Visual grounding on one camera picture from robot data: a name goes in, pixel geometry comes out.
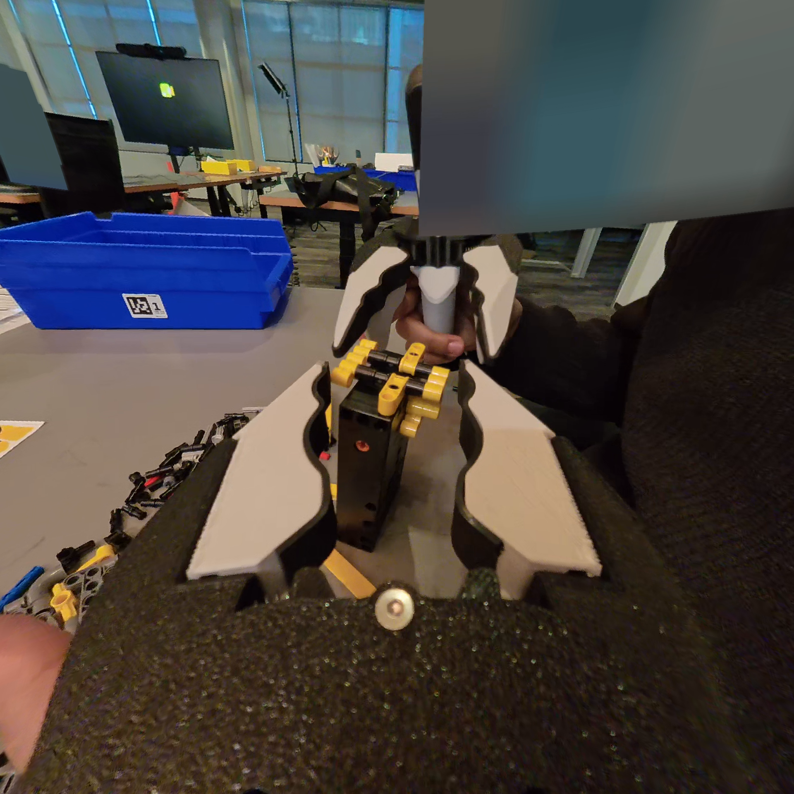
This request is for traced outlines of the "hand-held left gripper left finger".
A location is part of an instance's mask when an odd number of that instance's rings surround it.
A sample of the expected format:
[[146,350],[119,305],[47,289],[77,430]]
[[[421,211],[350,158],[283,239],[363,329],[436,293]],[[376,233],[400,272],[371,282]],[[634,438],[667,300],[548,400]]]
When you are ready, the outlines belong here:
[[234,436],[234,449],[186,578],[254,574],[268,596],[317,568],[337,542],[330,474],[330,366],[318,362]]

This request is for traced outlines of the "heap of black toy pins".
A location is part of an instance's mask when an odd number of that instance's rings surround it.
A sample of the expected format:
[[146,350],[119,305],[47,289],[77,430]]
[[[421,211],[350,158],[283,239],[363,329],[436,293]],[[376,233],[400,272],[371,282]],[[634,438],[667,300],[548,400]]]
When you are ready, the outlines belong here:
[[111,511],[110,531],[104,544],[115,553],[124,551],[134,534],[165,506],[210,452],[221,442],[232,438],[262,411],[263,407],[249,407],[225,413],[221,419],[197,432],[193,441],[169,450],[153,469],[132,472],[129,475],[132,488],[121,506]]

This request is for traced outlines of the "white frame post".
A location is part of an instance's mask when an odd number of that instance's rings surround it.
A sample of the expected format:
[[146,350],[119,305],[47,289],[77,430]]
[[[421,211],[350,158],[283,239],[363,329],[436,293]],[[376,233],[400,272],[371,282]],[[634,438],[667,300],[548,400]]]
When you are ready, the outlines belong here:
[[[665,246],[676,224],[676,221],[656,222],[643,227],[639,243],[610,304],[612,307],[625,306],[648,295],[664,271]],[[582,279],[586,275],[602,231],[601,227],[584,230],[570,272],[572,278]]]

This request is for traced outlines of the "black light stand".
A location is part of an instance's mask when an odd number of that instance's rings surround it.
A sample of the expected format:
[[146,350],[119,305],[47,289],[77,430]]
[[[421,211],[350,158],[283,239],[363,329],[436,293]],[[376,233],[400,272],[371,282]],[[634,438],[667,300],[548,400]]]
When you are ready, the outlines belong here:
[[289,130],[289,136],[291,141],[291,148],[292,148],[292,164],[293,164],[293,178],[297,179],[299,177],[299,159],[297,156],[297,147],[295,143],[295,136],[294,136],[294,126],[292,121],[292,108],[291,108],[291,94],[289,91],[288,86],[283,82],[283,80],[274,73],[273,69],[269,64],[266,62],[262,62],[258,65],[258,68],[263,73],[264,77],[267,79],[273,90],[278,94],[280,98],[284,100],[284,103],[287,108],[287,125]]

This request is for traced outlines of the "black toy motor block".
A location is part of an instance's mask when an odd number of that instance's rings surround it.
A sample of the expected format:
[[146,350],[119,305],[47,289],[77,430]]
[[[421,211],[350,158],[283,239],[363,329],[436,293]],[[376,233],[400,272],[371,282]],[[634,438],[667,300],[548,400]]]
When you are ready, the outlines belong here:
[[378,394],[354,385],[338,412],[338,539],[372,552],[382,534],[402,477],[408,439],[399,431],[404,411],[377,411]]

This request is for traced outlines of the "yellow toy connector assembly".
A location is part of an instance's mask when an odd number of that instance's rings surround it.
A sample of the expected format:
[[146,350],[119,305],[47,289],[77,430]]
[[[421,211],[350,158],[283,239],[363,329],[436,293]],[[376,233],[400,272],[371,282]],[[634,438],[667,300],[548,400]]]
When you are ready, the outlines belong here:
[[414,438],[422,419],[436,419],[450,371],[424,361],[426,347],[412,343],[402,354],[381,349],[361,337],[331,371],[331,382],[345,388],[362,387],[375,397],[375,412],[393,428]]

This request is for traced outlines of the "yellow toy beam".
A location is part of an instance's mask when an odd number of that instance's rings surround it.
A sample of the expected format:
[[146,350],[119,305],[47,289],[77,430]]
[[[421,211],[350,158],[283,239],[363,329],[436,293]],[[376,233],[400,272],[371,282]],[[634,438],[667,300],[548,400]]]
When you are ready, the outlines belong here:
[[341,586],[346,595],[354,599],[368,599],[376,591],[375,585],[338,550],[333,550],[326,558],[323,569]]

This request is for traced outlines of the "yellow printed instruction sheet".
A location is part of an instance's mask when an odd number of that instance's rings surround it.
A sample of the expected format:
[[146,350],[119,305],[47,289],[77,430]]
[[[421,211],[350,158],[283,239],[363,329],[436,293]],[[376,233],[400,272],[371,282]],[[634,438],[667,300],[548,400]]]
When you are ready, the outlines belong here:
[[43,421],[1,420],[1,458],[44,425]]

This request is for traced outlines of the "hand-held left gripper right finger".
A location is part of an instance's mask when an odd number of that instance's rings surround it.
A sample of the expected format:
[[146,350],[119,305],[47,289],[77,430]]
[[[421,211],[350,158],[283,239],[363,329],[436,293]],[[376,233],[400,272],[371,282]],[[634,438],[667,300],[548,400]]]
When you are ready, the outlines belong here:
[[522,600],[538,573],[597,578],[603,566],[552,445],[554,433],[476,364],[461,364],[452,548]]

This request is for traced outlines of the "person's right hand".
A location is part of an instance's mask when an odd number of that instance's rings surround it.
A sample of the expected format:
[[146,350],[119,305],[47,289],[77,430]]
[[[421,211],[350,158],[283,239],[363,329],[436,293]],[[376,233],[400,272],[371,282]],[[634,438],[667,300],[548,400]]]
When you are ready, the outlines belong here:
[[467,343],[471,341],[467,321],[456,319],[454,332],[436,332],[425,323],[424,308],[419,279],[416,275],[411,275],[402,302],[392,316],[395,331],[407,348],[413,343],[423,344],[424,361],[428,364],[445,365],[457,360],[467,351]]

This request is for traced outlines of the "black webcam bar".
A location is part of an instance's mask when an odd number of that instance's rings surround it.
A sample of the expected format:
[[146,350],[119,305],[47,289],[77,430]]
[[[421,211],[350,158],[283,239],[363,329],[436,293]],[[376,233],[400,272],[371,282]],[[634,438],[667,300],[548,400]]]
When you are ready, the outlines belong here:
[[118,53],[136,58],[147,58],[154,60],[184,60],[187,51],[181,46],[166,46],[132,43],[117,43],[115,49]]

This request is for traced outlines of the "black computer monitor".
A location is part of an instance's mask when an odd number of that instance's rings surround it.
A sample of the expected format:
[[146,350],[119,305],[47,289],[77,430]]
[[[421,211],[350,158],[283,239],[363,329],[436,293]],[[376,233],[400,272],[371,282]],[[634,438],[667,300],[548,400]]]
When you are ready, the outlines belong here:
[[163,144],[169,153],[233,151],[233,130],[218,60],[154,60],[97,51],[124,139]]

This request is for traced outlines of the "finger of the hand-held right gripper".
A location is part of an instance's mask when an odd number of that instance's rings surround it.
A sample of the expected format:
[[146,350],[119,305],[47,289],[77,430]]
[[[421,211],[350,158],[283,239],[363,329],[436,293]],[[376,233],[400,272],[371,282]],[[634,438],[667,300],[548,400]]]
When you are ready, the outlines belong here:
[[490,364],[507,340],[518,275],[498,244],[464,253],[464,271],[471,281],[478,361]]
[[363,336],[382,347],[388,344],[394,312],[411,275],[410,264],[407,251],[384,245],[363,258],[349,275],[334,327],[332,354],[337,359]]

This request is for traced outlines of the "blue plastic bin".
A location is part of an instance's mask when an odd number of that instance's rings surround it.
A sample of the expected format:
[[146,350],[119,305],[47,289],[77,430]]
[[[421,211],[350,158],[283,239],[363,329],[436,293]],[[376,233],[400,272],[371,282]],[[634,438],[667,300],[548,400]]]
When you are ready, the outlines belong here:
[[41,330],[259,330],[293,256],[275,220],[77,213],[1,233],[1,282]]

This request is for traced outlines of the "person's dark sweater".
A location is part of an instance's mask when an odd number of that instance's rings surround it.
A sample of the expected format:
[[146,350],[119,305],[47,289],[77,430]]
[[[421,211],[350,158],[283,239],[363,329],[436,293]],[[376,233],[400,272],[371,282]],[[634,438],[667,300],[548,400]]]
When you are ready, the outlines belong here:
[[622,423],[636,507],[688,590],[763,792],[792,792],[792,209],[677,224]]

